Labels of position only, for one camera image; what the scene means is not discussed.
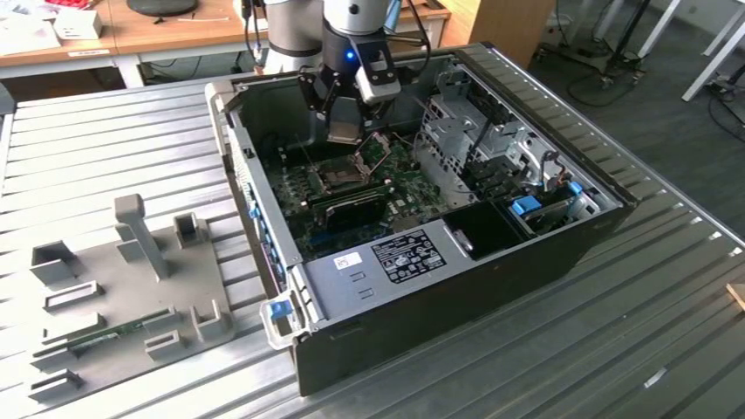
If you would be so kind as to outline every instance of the wooden cabinet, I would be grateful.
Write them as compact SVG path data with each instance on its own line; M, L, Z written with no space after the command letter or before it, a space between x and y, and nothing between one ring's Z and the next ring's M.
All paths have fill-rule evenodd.
M554 0L438 0L450 11L442 46L489 41L522 68L538 47Z

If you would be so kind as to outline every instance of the product label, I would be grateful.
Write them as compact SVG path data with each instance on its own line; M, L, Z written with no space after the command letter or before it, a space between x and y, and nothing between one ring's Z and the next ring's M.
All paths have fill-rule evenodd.
M446 265L423 230L375 244L371 251L395 284Z
M347 268L349 266L359 264L361 262L362 258L359 258L359 253L357 252L349 253L347 255L343 255L334 259L334 265L338 271L341 271L343 268Z
M86 57L89 55L106 55L110 54L109 50L88 50L88 51L74 51L68 52L70 57Z

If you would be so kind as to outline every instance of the green circuit board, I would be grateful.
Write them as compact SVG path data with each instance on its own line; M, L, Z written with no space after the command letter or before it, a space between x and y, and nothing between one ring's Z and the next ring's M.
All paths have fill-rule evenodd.
M365 164L369 167L385 156L382 144L373 141L361 149ZM399 141L390 144L390 154L371 172L366 185L359 182L339 182L334 190L323 188L323 173L351 174L354 158L345 155L317 161L313 164L281 168L268 172L269 183L289 231L294 237L299 253L306 260L363 244L389 234L403 231L426 223L447 211L439 189L418 167L411 164L409 146ZM359 193L349 193L358 188ZM318 223L318 211L334 203L353 200L357 196L370 194L385 196L385 211L374 223L337 233L329 233Z

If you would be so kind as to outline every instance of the gray carpet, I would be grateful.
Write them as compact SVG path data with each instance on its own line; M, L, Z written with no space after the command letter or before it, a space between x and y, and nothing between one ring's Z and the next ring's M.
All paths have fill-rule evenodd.
M597 3L595 16L602 8L602 2ZM634 3L627 2L615 19L611 36L622 31ZM578 0L559 0L561 13L571 15L578 4ZM658 12L649 9L630 43L630 51L638 51L658 16ZM587 19L578 38L582 34L589 37L593 20ZM707 63L701 52L711 39L713 35L673 21L643 63L649 71L646 76L629 94L603 108L585 106L566 94L567 83L590 72L585 66L547 56L533 62L529 70L641 160L745 236L745 144L714 125L707 113L710 95L706 91L690 103L679 99ZM722 72L731 72L742 63L745 58L734 54ZM593 86L594 80L597 78L581 84L582 90L577 89L583 101L599 101L598 98L609 95L599 89L599 82L594 82ZM737 100L745 100L745 93ZM717 119L731 130L739 130L745 138L745 130L726 111L717 106L713 111Z

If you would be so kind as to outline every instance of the blue latch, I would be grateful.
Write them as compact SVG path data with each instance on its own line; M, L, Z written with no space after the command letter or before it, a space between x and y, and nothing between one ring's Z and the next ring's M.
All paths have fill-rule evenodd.
M569 190L571 191L574 196L577 196L582 193L582 185L578 184L577 182L570 182L569 183Z
M269 303L269 309L272 310L272 320L284 319L292 314L292 304L286 299Z
M248 216L250 218L257 218L260 215L261 215L261 210L258 209L258 206L254 206L248 210Z
M517 212L517 215L527 214L530 211L537 210L541 204L534 196L523 196L517 198L511 203L511 209Z

